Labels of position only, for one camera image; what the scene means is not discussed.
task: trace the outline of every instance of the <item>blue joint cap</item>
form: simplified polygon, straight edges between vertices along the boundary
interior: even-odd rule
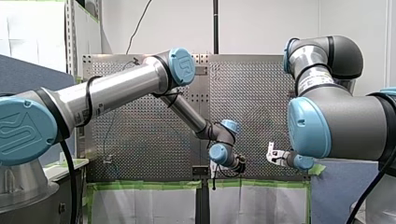
[[[291,146],[303,156],[325,158],[332,149],[329,125],[318,106],[308,98],[289,102],[288,127]]]
[[[221,143],[213,145],[209,149],[209,158],[217,164],[224,164],[228,158],[227,148]]]
[[[380,92],[388,94],[388,95],[396,95],[396,87],[387,87],[382,89]]]
[[[228,130],[230,130],[233,133],[238,133],[238,123],[230,120],[230,119],[224,119],[221,121],[221,124],[226,127]]]
[[[0,98],[0,165],[37,159],[55,142],[58,127],[43,105],[18,97]]]
[[[309,170],[314,166],[314,159],[312,157],[297,155],[294,157],[293,164],[299,170]]]
[[[194,59],[186,49],[171,49],[169,51],[169,69],[174,81],[179,86],[187,86],[194,80]]]

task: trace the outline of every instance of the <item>gray joint housing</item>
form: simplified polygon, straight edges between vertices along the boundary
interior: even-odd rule
[[[319,108],[330,129],[332,150],[328,157],[378,160],[387,141],[384,108],[374,96],[354,97],[338,87],[321,87],[304,97]]]
[[[305,46],[321,48],[327,56],[323,61],[332,69],[332,76],[338,79],[354,79],[361,75],[363,57],[359,47],[344,36],[326,36],[312,39],[296,40],[289,48],[289,55]]]
[[[324,73],[342,80],[337,83],[344,87],[350,87],[350,80],[359,77],[363,68],[359,47],[343,36],[296,40],[291,44],[289,53],[288,62],[298,81],[298,89],[302,87],[304,78],[312,77],[314,80],[315,75]],[[327,66],[315,66],[316,63]],[[329,126],[332,146],[328,157],[378,160],[387,141],[383,106],[373,96],[353,97],[333,81],[329,83],[331,85],[320,85],[318,82],[316,86],[300,92],[300,96],[315,103]]]

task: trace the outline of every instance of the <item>robotic arm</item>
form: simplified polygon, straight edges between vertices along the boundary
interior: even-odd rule
[[[284,64],[298,95],[289,104],[288,125],[299,154],[367,161],[389,156],[395,147],[393,102],[381,93],[350,93],[363,68],[354,42],[342,36],[292,39]]]
[[[190,54],[184,49],[172,49],[149,56],[132,69],[94,77],[60,91],[41,88],[0,98],[0,130],[4,136],[0,138],[0,164],[13,166],[37,159],[52,145],[68,138],[75,127],[152,93],[171,107],[197,137],[217,142],[210,148],[213,161],[239,172],[244,165],[241,157],[233,154],[236,123],[206,122],[173,90],[190,84],[194,75]]]

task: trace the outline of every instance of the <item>metal post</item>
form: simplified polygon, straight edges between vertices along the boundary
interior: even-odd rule
[[[219,54],[219,0],[213,0],[214,54]]]

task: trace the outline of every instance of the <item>metal frame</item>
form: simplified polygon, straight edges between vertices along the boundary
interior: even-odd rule
[[[75,25],[75,0],[66,0],[66,57],[67,73],[77,77],[77,40]]]

